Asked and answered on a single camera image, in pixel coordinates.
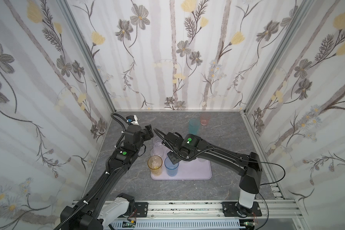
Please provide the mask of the blue textured plastic cup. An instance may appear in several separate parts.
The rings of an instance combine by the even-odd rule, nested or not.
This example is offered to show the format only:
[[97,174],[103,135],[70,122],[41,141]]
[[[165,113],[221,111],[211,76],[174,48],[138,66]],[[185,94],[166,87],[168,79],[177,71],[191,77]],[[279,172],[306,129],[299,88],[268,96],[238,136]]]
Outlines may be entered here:
[[170,177],[175,177],[178,173],[178,167],[179,167],[179,162],[178,163],[172,163],[169,157],[165,158],[164,165],[166,168],[166,172],[168,176]]

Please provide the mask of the clear glass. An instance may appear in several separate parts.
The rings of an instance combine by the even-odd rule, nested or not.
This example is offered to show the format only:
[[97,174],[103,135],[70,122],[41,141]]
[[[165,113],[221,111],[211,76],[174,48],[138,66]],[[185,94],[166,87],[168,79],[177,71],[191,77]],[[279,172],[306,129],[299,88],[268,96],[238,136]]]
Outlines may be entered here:
[[164,146],[155,146],[151,151],[151,156],[160,156],[163,158],[165,156],[165,147]]

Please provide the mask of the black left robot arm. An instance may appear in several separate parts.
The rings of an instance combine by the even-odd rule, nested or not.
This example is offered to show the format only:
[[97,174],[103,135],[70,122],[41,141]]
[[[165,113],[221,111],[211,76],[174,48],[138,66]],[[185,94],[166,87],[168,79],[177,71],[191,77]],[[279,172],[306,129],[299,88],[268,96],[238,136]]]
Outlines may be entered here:
[[130,125],[124,131],[124,141],[106,160],[105,171],[93,187],[75,206],[66,206],[60,215],[56,230],[102,230],[98,219],[102,207],[112,189],[138,158],[144,142],[154,137],[152,126],[142,128]]

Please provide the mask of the yellow transparent plastic cup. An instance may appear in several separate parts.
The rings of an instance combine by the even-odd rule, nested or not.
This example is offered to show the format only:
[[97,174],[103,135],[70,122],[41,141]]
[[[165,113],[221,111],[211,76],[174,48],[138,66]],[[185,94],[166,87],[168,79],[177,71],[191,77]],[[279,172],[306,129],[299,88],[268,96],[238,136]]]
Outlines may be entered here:
[[155,176],[161,175],[163,160],[160,156],[158,155],[151,156],[148,159],[147,164],[152,175],[155,175]]

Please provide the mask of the teal textured plastic cup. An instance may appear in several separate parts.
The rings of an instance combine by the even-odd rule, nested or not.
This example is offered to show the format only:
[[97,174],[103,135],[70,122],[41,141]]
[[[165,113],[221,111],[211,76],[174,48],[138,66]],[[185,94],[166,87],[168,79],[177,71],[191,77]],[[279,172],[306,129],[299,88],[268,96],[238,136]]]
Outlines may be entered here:
[[189,133],[193,135],[198,135],[200,129],[200,120],[197,118],[189,120]]

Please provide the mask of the clear plastic cup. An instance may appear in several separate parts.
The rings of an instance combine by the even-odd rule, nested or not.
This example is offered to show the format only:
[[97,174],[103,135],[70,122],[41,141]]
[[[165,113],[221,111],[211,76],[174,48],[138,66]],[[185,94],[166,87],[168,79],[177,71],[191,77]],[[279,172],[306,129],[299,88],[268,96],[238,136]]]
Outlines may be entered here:
[[159,137],[153,139],[153,149],[162,150],[164,148],[163,140]]

